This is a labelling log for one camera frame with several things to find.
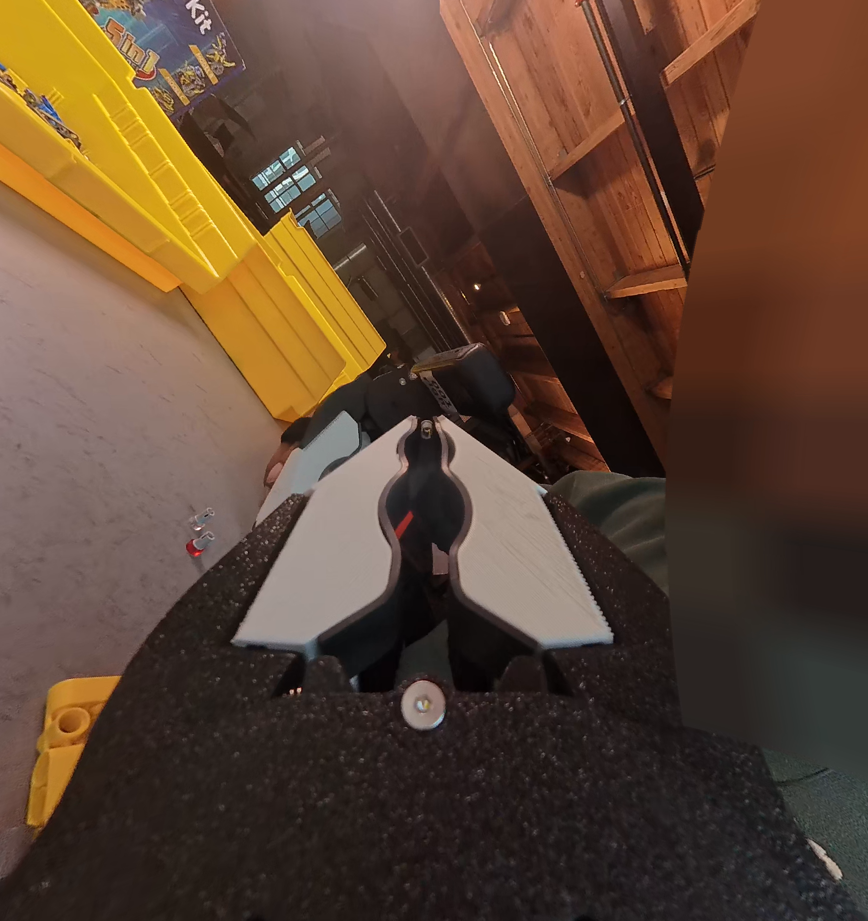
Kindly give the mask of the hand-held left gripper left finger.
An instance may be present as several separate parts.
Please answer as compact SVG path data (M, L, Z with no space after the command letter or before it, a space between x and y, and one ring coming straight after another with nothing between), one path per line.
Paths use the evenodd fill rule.
M402 552L386 500L407 472L417 425L406 417L313 487L234 646L308 661L378 661L397 647Z

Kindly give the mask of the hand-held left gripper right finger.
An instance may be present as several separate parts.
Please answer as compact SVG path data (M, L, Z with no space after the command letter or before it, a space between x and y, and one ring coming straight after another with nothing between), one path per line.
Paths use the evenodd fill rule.
M450 550L460 602L539 651L610 645L613 633L545 501L545 490L444 416L441 469L463 500Z

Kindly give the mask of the yellow lego beam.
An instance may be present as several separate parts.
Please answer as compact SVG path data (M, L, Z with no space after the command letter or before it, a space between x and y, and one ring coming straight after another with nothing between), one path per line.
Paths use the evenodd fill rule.
M71 678L49 689L26 809L26 824L36 832L47 825L60 802L91 730L119 681L119 675Z

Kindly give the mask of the blue lego set box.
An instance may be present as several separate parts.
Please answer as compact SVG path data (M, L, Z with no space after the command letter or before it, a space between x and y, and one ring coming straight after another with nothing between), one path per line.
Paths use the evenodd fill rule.
M172 121L242 75L214 1L83 1L83 8Z

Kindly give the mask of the heap of dark grey lego parts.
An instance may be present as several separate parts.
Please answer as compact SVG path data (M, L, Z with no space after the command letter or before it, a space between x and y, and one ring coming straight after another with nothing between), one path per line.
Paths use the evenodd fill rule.
M0 85L5 86L16 97L20 98L33 114L85 155L80 136L64 122L49 98L43 94L35 93L25 84L22 78L15 75L1 61Z

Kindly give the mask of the yellow parts bin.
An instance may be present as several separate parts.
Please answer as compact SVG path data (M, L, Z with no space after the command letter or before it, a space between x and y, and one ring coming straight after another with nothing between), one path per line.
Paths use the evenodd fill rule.
M0 81L0 181L162 291L204 294L256 247L211 177L79 2L0 2L0 62L77 148Z
M299 283L310 302L308 310L345 360L333 387L352 382L387 351L381 334L291 212L284 213L263 243L280 270Z
M180 288L278 420L307 414L346 368L342 343L301 282L264 245L209 291Z

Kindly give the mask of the person's green sweatshirt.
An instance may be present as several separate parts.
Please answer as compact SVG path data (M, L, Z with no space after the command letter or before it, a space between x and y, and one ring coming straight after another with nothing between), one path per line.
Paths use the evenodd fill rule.
M576 471L551 489L669 595L665 481ZM868 919L868 782L762 750L799 828Z

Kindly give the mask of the paned window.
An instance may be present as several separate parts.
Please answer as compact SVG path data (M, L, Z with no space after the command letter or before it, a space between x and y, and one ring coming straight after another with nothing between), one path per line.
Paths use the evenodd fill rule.
M339 202L330 189L321 192L294 216L298 225L316 239L325 236L342 223Z
M271 164L252 177L252 182L256 189L266 191L281 178L288 175L291 170L302 162L301 154L302 151L298 145L288 147Z
M284 212L294 201L310 192L321 178L321 172L310 165L285 170L264 192L268 212Z

